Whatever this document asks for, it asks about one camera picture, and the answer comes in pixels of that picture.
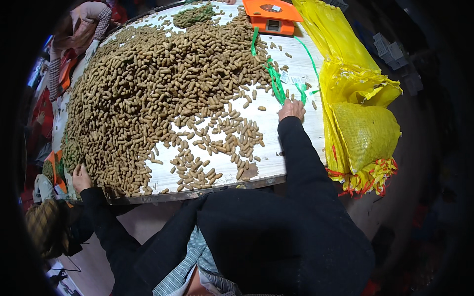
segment yellow mesh bag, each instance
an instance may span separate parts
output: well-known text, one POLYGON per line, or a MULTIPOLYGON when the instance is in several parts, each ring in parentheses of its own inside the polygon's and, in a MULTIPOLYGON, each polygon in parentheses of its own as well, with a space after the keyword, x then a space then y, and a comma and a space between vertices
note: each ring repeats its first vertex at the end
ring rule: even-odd
POLYGON ((379 106, 347 103, 334 103, 330 108, 353 174, 374 160, 392 156, 401 135, 392 112, 379 106))
MULTIPOLYGON (((360 139, 353 139, 349 135, 342 137, 332 106, 337 103, 346 105, 346 111, 353 107, 348 104, 378 106, 385 109, 402 94, 400 83, 381 74, 377 63, 357 39, 339 8, 317 0, 294 0, 293 4, 303 17, 303 27, 325 58, 319 72, 319 89, 323 106, 329 177, 334 181, 344 183, 343 190, 351 195, 354 191, 366 193, 374 189, 377 194, 383 194, 385 180, 397 170, 395 160, 391 155, 394 150, 393 143, 395 145, 397 143, 395 134, 398 125, 390 124, 393 132, 390 147, 377 141, 370 145, 366 144, 368 148, 362 151, 360 147, 352 147, 360 145, 358 143, 360 139), (357 149, 363 153, 352 152, 349 156, 348 151, 357 149), (356 169, 357 173, 353 174, 351 164, 357 164, 353 168, 359 168, 362 164, 365 166, 359 170, 356 169)), ((378 122, 385 122, 387 119, 382 117, 388 117, 396 123, 393 114, 386 111, 376 112, 377 115, 373 115, 381 117, 378 118, 378 122)), ((376 134, 372 134, 373 132, 385 128, 378 126, 369 130, 367 126, 361 126, 361 123, 355 122, 360 115, 351 114, 351 116, 351 124, 359 130, 366 130, 365 133, 370 134, 371 139, 376 137, 376 134)))

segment concrete floor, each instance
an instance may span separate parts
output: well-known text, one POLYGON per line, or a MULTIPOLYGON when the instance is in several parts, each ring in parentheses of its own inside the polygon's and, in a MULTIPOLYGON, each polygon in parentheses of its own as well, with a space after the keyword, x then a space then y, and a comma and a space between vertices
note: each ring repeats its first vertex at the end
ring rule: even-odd
MULTIPOLYGON (((366 28, 377 32, 368 21, 365 10, 357 2, 346 3, 350 6, 349 13, 346 14, 349 21, 357 19, 366 28)), ((382 73, 389 75, 392 80, 400 80, 402 89, 406 89, 398 73, 390 72, 384 64, 379 63, 379 66, 382 73)), ((410 237, 413 213, 420 197, 427 192, 431 163, 438 157, 438 151, 433 150, 433 147, 437 146, 437 138, 432 129, 435 124, 429 106, 420 104, 417 97, 410 96, 406 91, 389 106, 389 110, 397 118, 403 132, 393 155, 398 163, 398 174, 388 180, 387 193, 380 200, 375 193, 366 194, 361 199, 353 199, 348 195, 341 197, 347 212, 369 240, 375 236, 381 225, 394 230, 392 252, 384 266, 376 271, 380 273, 389 270, 404 251, 410 237)), ((284 184, 275 186, 277 194, 284 194, 285 191, 284 184)), ((156 206, 146 204, 118 219, 127 231, 143 244, 163 227, 180 205, 180 202, 161 203, 156 206)), ((108 295, 112 291, 114 278, 105 251, 95 235, 87 243, 83 245, 82 252, 71 257, 81 272, 68 273, 83 295, 108 295)), ((61 258, 61 262, 65 268, 75 269, 67 258, 61 258)))

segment hand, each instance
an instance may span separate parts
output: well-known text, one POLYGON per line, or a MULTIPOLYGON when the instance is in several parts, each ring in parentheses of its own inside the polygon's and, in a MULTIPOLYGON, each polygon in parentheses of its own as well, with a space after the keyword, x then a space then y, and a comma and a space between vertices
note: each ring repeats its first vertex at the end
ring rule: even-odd
POLYGON ((99 40, 92 40, 91 45, 86 50, 86 62, 89 62, 94 55, 95 51, 97 50, 97 47, 99 47, 99 40))
POLYGON ((79 194, 87 188, 92 187, 92 180, 87 173, 84 163, 78 164, 73 172, 73 186, 79 194))
POLYGON ((43 125, 43 123, 45 123, 45 112, 41 112, 39 115, 38 115, 38 118, 36 119, 36 121, 43 125))
POLYGON ((285 117, 295 116, 302 121, 305 113, 306 110, 303 108, 303 102, 300 100, 291 102, 290 99, 286 99, 282 109, 278 112, 278 120, 282 121, 285 117))

